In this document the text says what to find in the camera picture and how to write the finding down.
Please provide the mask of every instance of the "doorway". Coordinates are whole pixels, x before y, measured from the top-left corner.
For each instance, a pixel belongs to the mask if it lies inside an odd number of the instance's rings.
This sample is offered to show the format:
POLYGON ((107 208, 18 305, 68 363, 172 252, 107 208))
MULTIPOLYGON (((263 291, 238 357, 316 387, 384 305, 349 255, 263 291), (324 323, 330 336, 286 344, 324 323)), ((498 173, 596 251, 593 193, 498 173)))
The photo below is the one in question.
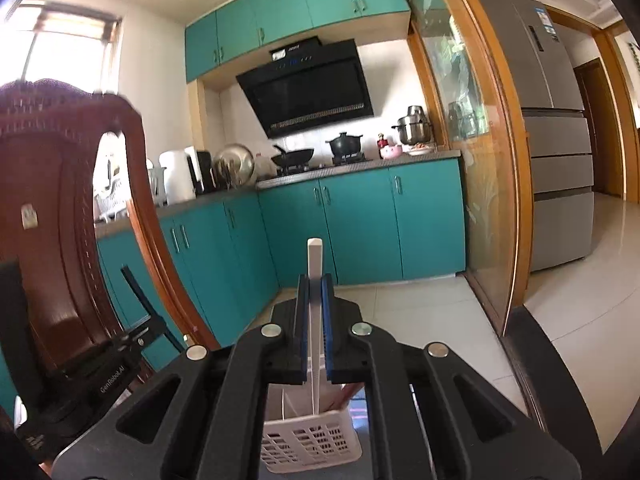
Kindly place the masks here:
POLYGON ((574 69, 584 102, 593 156, 593 190, 622 198, 624 176, 616 105, 600 59, 574 69))

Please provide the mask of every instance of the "gray countertop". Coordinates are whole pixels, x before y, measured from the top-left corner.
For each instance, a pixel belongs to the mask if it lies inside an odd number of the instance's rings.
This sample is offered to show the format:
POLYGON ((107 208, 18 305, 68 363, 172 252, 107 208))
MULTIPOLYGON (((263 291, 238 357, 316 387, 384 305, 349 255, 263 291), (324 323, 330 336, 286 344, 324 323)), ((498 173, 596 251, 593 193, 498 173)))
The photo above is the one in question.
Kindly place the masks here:
MULTIPOLYGON (((358 171, 376 170, 377 168, 389 168, 390 166, 401 166, 403 164, 415 164, 416 162, 427 162, 429 160, 458 158, 459 156, 460 150, 447 150, 434 153, 425 153, 424 155, 416 156, 404 154, 399 156, 398 158, 388 158, 385 160, 368 160, 367 162, 346 164, 344 166, 331 166, 328 168, 322 168, 321 170, 313 170, 307 171, 306 173, 278 176, 275 178, 270 178, 268 180, 261 180, 260 182, 256 183, 255 188, 243 187, 241 189, 219 191, 216 193, 202 195, 193 200, 187 200, 186 202, 159 207, 156 209, 156 212, 158 213, 158 218, 162 219, 168 216, 174 216, 183 213, 194 207, 201 207, 210 203, 222 202, 235 196, 255 192, 256 189, 271 189, 273 187, 286 186, 288 184, 295 184, 297 182, 304 182, 306 180, 313 180, 316 178, 325 178, 334 175, 356 173, 358 171)), ((123 218, 108 223, 99 223, 95 225, 95 237, 103 238, 105 236, 114 235, 130 229, 131 220, 129 220, 128 218, 123 218)))
POLYGON ((443 158, 458 158, 460 150, 443 150, 440 152, 425 153, 424 155, 407 155, 406 153, 398 158, 386 158, 383 160, 368 160, 367 162, 357 162, 355 164, 345 164, 343 166, 330 166, 321 170, 307 171, 295 175, 278 176, 269 180, 261 180, 256 184, 257 189, 271 189, 272 187, 296 184, 305 180, 316 178, 326 178, 328 176, 356 173, 358 171, 376 170, 377 168, 389 168, 390 166, 402 166, 403 164, 415 164, 416 162, 427 162, 429 160, 441 160, 443 158))

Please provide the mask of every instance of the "range hood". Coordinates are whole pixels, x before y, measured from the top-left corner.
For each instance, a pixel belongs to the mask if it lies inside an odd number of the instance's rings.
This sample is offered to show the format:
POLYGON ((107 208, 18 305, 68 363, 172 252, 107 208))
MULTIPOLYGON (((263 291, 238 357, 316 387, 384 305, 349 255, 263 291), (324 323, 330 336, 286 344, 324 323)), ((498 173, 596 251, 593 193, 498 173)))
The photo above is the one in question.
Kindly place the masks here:
POLYGON ((236 78, 270 139, 373 115, 354 40, 311 38, 271 54, 236 78))

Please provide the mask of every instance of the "stainless steel refrigerator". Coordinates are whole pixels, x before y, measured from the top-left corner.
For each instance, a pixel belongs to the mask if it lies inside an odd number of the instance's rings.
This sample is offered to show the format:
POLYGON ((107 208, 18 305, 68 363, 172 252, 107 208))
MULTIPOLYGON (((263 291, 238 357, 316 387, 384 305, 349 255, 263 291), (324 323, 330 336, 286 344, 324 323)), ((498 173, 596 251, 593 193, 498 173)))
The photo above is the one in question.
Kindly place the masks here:
POLYGON ((509 63, 529 134, 531 270, 576 260, 591 251, 593 163, 574 69, 543 4, 480 2, 509 63))

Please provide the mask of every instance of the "black pot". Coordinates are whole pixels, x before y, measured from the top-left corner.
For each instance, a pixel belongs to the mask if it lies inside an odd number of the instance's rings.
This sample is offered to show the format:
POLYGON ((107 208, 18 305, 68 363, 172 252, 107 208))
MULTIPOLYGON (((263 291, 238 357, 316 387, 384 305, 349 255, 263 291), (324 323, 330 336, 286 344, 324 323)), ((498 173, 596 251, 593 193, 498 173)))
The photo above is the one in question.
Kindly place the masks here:
POLYGON ((342 132, 334 140, 328 140, 329 146, 331 146, 331 152, 334 156, 347 156, 352 153, 360 153, 360 137, 347 135, 347 132, 342 132))
POLYGON ((293 166, 304 166, 311 160, 311 157, 314 154, 313 148, 308 148, 306 150, 294 150, 293 152, 286 152, 277 144, 273 145, 276 148, 280 155, 274 155, 271 157, 271 160, 274 162, 276 166, 280 168, 291 168, 293 166))

